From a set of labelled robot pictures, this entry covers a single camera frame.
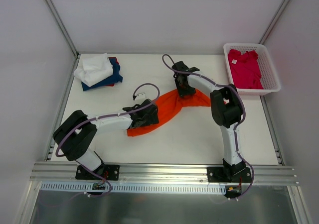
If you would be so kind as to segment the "orange t-shirt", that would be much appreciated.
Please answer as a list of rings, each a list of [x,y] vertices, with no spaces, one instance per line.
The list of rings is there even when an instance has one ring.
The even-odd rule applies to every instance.
[[[180,97],[177,90],[170,91],[160,96],[156,105],[158,106],[158,124],[138,127],[127,130],[128,137],[135,137],[150,133],[173,119],[183,108],[187,107],[210,107],[210,98],[199,90],[194,95]]]

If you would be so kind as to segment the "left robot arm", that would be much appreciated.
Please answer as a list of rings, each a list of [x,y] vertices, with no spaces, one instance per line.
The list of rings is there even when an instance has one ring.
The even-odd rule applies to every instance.
[[[122,108],[117,114],[89,118],[82,110],[74,111],[53,133],[53,140],[69,161],[76,161],[87,168],[92,179],[104,174],[104,162],[89,148],[99,130],[129,130],[159,123],[158,106],[150,99],[133,107]]]

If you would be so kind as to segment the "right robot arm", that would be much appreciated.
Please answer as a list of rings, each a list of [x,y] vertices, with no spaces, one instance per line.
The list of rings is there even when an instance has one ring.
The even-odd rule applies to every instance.
[[[237,127],[244,109],[234,85],[220,85],[205,77],[198,68],[187,67],[183,61],[173,64],[178,94],[190,98],[199,90],[210,97],[213,120],[220,126],[224,144],[223,168],[212,171],[212,178],[220,182],[240,182],[245,177],[245,162],[239,154]]]

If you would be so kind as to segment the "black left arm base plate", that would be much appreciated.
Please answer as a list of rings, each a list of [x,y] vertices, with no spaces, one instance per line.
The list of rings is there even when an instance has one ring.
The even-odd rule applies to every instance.
[[[100,177],[106,180],[118,181],[120,166],[115,164],[101,164],[96,170],[92,171],[95,176],[87,171],[82,165],[77,166],[75,175],[76,180],[101,180]]]

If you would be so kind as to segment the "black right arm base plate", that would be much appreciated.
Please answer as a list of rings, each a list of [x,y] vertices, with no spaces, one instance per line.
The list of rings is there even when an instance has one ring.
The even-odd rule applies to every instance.
[[[206,170],[209,183],[250,183],[252,181],[252,174],[248,167],[235,173],[227,171],[224,167],[211,166]]]

